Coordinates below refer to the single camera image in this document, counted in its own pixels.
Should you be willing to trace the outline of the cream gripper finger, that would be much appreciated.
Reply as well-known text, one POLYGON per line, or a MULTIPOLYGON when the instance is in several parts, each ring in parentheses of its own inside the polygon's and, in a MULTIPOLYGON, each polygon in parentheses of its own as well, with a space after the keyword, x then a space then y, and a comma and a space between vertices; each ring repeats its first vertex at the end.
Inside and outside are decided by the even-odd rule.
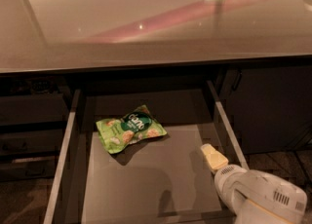
POLYGON ((216 173, 219 169, 228 165, 228 159, 217 151, 211 144, 201 146, 201 151, 212 173, 216 173))

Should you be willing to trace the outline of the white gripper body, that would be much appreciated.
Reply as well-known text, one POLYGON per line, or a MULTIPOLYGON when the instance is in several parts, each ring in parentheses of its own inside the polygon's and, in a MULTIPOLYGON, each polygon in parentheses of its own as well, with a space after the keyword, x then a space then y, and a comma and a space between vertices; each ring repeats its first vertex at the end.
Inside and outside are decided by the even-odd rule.
POLYGON ((228 165, 219 169, 214 176, 214 185, 220 199, 236 215, 247 199, 240 183, 246 172, 246 169, 237 165, 228 165))

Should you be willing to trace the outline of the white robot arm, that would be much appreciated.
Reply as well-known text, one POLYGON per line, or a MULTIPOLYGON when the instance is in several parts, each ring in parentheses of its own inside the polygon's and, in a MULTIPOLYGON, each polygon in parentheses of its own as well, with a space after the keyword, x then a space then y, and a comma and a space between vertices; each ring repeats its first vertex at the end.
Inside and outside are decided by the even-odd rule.
POLYGON ((230 164, 211 144, 201 147, 223 203, 234 224, 301 224, 306 193, 276 175, 230 164))

